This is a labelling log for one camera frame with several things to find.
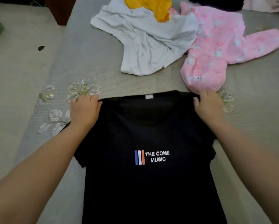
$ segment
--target tricolor stripes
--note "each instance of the tricolor stripes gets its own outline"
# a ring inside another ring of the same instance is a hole
[[[143,150],[135,150],[135,165],[145,165],[145,152]]]

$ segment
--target yellow garment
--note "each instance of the yellow garment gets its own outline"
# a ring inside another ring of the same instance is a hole
[[[130,9],[144,7],[152,10],[158,22],[165,22],[170,19],[169,10],[172,7],[172,0],[125,0]]]

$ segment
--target wooden furniture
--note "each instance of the wooden furniture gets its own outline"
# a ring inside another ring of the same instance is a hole
[[[66,26],[76,0],[45,0],[58,25]]]

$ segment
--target gray bedsheet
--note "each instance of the gray bedsheet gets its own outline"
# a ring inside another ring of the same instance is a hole
[[[46,80],[46,85],[55,86],[55,98],[49,105],[35,107],[18,149],[16,163],[51,138],[51,131],[37,134],[38,129],[48,121],[49,110],[62,109],[64,113],[69,108],[66,96],[70,82],[83,78],[95,80],[102,86],[100,98],[187,91],[180,75],[185,56],[148,76],[120,72],[123,45],[112,35],[90,25],[91,18],[109,1],[76,1]],[[183,0],[173,0],[176,9],[179,9],[180,1]],[[279,29],[279,13],[242,11],[242,14],[247,25],[246,34],[254,33],[257,27]],[[279,49],[247,63],[229,65],[224,87],[235,94],[235,111],[227,118],[260,144],[272,147],[279,154]],[[270,223],[234,173],[218,143],[215,149],[217,155],[211,169],[229,223]],[[85,169],[73,158],[38,223],[81,223],[84,183]]]

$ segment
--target pink garment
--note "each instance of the pink garment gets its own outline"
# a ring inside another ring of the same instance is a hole
[[[242,63],[279,48],[279,30],[272,29],[243,37],[240,13],[181,2],[181,15],[193,12],[197,18],[197,39],[181,69],[186,86],[194,93],[219,90],[225,82],[227,64]],[[171,14],[178,14],[175,9]]]
[[[279,0],[244,0],[243,9],[258,12],[279,12]]]

